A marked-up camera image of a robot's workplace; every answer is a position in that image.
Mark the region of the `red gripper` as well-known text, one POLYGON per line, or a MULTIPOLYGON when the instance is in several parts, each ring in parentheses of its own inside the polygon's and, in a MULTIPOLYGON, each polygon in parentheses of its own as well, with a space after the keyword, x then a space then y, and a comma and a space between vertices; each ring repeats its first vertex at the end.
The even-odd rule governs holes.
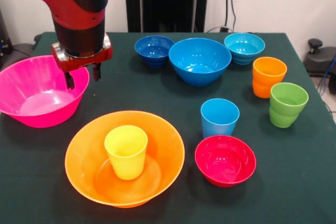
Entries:
POLYGON ((90 51, 75 56, 66 52, 59 42, 52 44, 51 51, 56 65, 64 72, 67 88, 71 90, 75 88, 75 82, 69 72, 93 64, 93 79, 99 81, 101 79, 101 63, 111 59, 113 53, 112 43, 107 33, 104 34, 102 48, 96 53, 90 51))

